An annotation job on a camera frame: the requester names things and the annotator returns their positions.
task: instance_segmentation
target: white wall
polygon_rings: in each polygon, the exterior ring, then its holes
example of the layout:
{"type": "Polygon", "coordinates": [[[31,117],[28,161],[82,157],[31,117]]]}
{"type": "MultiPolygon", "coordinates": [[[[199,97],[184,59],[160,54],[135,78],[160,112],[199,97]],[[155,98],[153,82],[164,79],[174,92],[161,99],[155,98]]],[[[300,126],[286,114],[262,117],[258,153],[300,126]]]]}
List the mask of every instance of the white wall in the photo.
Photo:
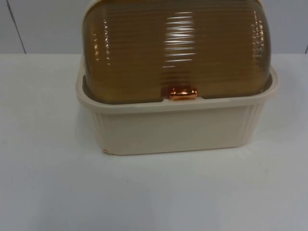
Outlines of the white wall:
{"type": "MultiPolygon", "coordinates": [[[[304,53],[308,45],[308,0],[263,1],[273,53],[304,53]]],[[[81,20],[88,2],[9,0],[26,52],[81,53],[81,20]]]]}
{"type": "Polygon", "coordinates": [[[0,0],[0,53],[23,53],[6,1],[0,0]]]}

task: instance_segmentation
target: plastic storage container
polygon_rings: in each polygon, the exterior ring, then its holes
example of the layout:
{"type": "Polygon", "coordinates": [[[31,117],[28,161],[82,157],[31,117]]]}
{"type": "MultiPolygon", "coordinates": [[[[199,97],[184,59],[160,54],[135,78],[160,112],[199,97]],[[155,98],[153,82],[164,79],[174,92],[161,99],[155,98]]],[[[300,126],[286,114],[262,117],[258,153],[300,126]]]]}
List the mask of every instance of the plastic storage container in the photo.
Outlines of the plastic storage container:
{"type": "Polygon", "coordinates": [[[235,147],[278,88],[256,0],[103,0],[83,22],[77,81],[111,154],[235,147]]]}

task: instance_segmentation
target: cream plastic base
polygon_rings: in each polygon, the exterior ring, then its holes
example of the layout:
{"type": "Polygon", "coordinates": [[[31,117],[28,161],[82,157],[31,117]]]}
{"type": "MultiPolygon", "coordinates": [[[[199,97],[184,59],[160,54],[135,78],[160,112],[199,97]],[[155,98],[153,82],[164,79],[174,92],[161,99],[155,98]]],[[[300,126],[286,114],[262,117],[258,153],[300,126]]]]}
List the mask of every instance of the cream plastic base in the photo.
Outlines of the cream plastic base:
{"type": "Polygon", "coordinates": [[[84,73],[82,61],[77,97],[92,113],[101,149],[115,155],[242,146],[251,139],[265,101],[279,85],[271,68],[271,87],[255,96],[107,105],[84,93],[84,73]]]}

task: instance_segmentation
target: transparent brown lid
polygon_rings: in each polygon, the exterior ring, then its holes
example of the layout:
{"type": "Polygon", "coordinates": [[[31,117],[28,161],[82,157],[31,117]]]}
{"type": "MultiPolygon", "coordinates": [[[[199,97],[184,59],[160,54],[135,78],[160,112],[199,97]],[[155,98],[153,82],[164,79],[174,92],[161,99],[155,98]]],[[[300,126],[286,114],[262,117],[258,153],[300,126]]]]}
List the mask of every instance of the transparent brown lid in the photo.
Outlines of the transparent brown lid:
{"type": "Polygon", "coordinates": [[[102,0],[83,23],[85,92],[108,103],[261,93],[270,36],[257,0],[102,0]]]}

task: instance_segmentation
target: white table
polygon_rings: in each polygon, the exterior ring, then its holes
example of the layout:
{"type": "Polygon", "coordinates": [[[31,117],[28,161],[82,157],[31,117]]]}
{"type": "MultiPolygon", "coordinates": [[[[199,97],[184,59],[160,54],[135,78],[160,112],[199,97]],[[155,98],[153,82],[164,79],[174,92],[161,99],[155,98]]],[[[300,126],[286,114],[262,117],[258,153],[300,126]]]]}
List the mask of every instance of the white table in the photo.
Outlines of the white table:
{"type": "Polygon", "coordinates": [[[0,55],[1,231],[308,230],[308,55],[241,148],[102,154],[75,96],[79,55],[0,55]]]}

